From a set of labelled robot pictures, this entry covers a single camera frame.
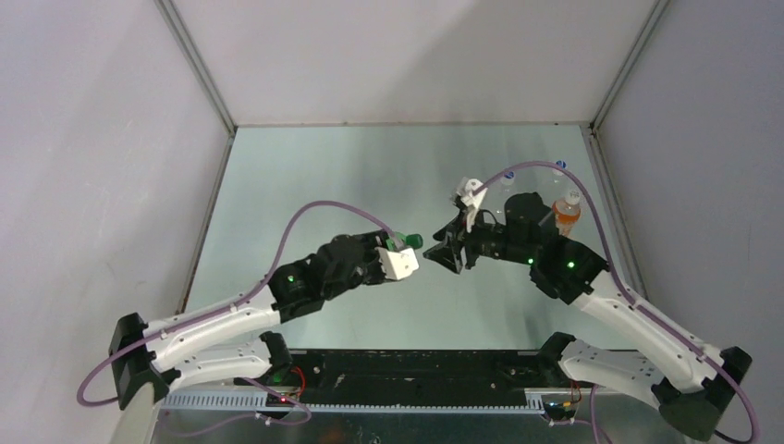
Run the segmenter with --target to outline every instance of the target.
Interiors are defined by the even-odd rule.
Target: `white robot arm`
[[[409,277],[419,268],[414,249],[422,246],[422,237],[399,236],[402,247],[384,231],[337,236],[317,253],[280,266],[268,285],[246,301],[240,295],[236,300],[149,324],[135,313],[120,318],[110,355],[148,339],[112,362],[120,409],[125,409],[146,383],[153,384],[154,400],[159,401],[170,391],[194,384],[256,378],[288,368],[291,356],[279,334],[265,331],[251,342],[221,344],[317,312],[325,301],[360,285]],[[225,306],[229,309],[211,315]]]
[[[484,220],[483,197],[481,181],[464,179],[454,199],[458,216],[436,232],[440,243],[423,256],[454,273],[474,267],[480,256],[529,265],[531,280],[544,294],[612,327],[639,351],[630,357],[556,333],[540,350],[544,373],[632,396],[681,433],[710,439],[735,394],[711,363],[740,383],[751,357],[737,347],[722,351],[696,338],[620,282],[622,290],[605,259],[558,234],[552,210],[537,193],[506,201],[506,225]]]

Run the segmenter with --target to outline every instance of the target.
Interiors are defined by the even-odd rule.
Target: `white cap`
[[[557,161],[556,165],[561,167],[561,168],[566,169],[566,162],[564,162],[563,160]],[[564,175],[562,171],[554,169],[554,168],[553,168],[553,174],[555,174],[556,176],[563,176]]]
[[[580,191],[569,190],[569,192],[566,193],[566,196],[564,196],[564,200],[567,204],[574,206],[580,203],[581,197],[582,196],[580,196]]]

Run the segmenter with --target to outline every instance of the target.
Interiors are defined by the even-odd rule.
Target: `gray wall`
[[[763,442],[784,434],[782,81],[781,2],[676,1],[600,129],[651,300],[752,355]],[[720,429],[748,436],[737,399]]]
[[[240,125],[587,121],[654,0],[176,1]]]
[[[227,136],[152,0],[0,2],[0,104],[0,442],[107,442],[77,386],[175,310]]]

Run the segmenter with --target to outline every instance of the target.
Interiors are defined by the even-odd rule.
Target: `light blue surface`
[[[310,201],[358,206],[397,231],[421,233],[426,249],[435,244],[432,234],[457,214],[448,197],[461,178],[485,180],[514,163],[558,159],[598,201],[577,126],[240,129],[188,309],[261,279],[288,220]],[[524,170],[515,186],[536,191],[551,176],[545,168]],[[606,224],[604,204],[597,204]],[[315,252],[337,234],[373,229],[346,211],[313,209],[292,230],[281,264]],[[572,238],[601,251],[587,209]],[[631,347],[590,316],[547,298],[529,281],[527,266],[480,258],[460,276],[421,256],[420,266],[405,281],[347,292],[278,331],[292,348],[535,349],[554,331],[603,348]]]

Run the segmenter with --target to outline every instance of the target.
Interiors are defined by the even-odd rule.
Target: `orange liquid bottle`
[[[569,236],[571,229],[580,219],[580,192],[569,190],[566,195],[553,202],[553,213],[556,216],[556,227],[561,236]]]

